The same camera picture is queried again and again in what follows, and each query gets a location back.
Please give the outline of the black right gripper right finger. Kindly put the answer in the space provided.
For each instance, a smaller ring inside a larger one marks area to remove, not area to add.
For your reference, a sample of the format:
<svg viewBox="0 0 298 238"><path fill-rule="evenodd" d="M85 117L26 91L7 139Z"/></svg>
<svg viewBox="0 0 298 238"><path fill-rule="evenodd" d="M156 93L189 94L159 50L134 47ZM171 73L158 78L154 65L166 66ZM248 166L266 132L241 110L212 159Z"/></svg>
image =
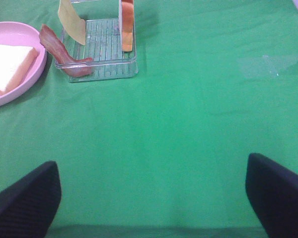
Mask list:
<svg viewBox="0 0 298 238"><path fill-rule="evenodd" d="M298 175L268 157L248 156L245 190L270 238L298 238Z"/></svg>

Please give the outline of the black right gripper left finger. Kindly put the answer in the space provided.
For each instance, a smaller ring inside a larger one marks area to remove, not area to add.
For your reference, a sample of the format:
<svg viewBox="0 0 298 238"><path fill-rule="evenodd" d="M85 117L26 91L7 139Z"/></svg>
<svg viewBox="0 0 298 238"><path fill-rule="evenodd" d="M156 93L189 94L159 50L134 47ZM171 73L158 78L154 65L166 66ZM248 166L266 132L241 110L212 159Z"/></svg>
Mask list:
<svg viewBox="0 0 298 238"><path fill-rule="evenodd" d="M44 162L0 192L0 238L43 238L61 197L57 163Z"/></svg>

